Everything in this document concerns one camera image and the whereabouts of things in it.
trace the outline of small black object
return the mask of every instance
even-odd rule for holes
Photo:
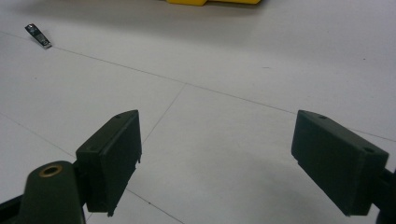
[[[34,25],[29,24],[25,27],[26,31],[34,37],[44,49],[49,49],[52,47],[50,41],[41,33],[41,31]]]
[[[366,216],[374,203],[381,217],[396,220],[388,152],[325,116],[300,110],[291,154],[346,216]]]

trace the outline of white floor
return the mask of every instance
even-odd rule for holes
[[[298,109],[396,167],[393,0],[0,1],[0,201],[138,109],[142,163],[88,223],[375,223],[344,217],[290,155]],[[53,43],[24,30],[35,23]]]

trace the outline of dark green plastic part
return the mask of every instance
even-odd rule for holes
[[[365,216],[389,154],[320,114],[298,112],[291,154],[346,215]]]

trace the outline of screw hole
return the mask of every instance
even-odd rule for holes
[[[41,177],[50,177],[59,174],[61,171],[62,171],[62,166],[55,164],[55,165],[47,166],[46,168],[42,169],[39,175]]]
[[[364,147],[363,148],[366,152],[368,152],[368,153],[373,153],[374,152],[374,150],[372,149],[372,148],[369,148],[369,147]]]

